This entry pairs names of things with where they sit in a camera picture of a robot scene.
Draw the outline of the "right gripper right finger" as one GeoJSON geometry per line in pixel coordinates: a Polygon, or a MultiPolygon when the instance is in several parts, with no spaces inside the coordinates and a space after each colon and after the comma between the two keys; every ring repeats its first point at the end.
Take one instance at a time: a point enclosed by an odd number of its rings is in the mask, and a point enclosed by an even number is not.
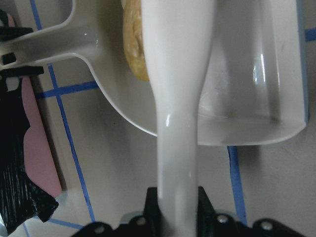
{"type": "Polygon", "coordinates": [[[198,208],[197,208],[197,236],[212,237],[213,220],[216,211],[210,202],[204,188],[198,187],[198,208]]]}

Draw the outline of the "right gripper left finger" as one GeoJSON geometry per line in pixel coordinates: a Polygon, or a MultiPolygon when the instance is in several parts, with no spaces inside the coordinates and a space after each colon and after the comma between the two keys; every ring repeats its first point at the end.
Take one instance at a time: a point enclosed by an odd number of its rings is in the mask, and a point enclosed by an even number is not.
{"type": "Polygon", "coordinates": [[[143,214],[153,222],[160,222],[157,187],[149,187],[147,189],[143,214]]]}

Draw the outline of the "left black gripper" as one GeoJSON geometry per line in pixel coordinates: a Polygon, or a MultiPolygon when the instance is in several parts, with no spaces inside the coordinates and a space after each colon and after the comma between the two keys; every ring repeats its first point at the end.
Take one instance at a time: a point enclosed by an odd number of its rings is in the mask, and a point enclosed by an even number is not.
{"type": "MultiPolygon", "coordinates": [[[[15,27],[11,15],[0,10],[0,42],[32,33],[32,28],[15,27]]],[[[0,56],[4,63],[13,63],[13,52],[0,56]]],[[[31,78],[44,73],[41,66],[22,66],[0,70],[0,128],[43,128],[31,78]]]]}

